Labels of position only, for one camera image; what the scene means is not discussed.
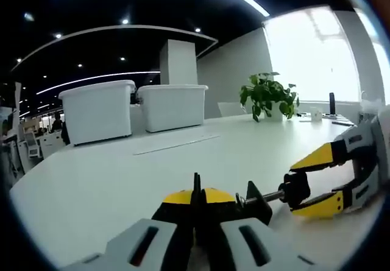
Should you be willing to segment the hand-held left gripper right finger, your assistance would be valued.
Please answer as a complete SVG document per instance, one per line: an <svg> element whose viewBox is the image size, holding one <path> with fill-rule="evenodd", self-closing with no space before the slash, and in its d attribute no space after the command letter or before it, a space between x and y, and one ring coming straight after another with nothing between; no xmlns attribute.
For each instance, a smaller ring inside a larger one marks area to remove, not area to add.
<svg viewBox="0 0 390 271"><path fill-rule="evenodd" d="M261 195L256 187L247 189L245 199L215 188L202 190L199 242L210 270L325 270L269 228L268 202L283 196L283 191Z"/></svg>

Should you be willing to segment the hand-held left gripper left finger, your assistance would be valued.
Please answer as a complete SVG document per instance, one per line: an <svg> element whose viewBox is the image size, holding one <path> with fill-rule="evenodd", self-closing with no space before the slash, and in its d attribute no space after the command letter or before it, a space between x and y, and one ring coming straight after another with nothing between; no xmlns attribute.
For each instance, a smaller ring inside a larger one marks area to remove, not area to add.
<svg viewBox="0 0 390 271"><path fill-rule="evenodd" d="M62 270L186 270L194 243L197 190L168 195L150 219L140 219L93 253Z"/></svg>

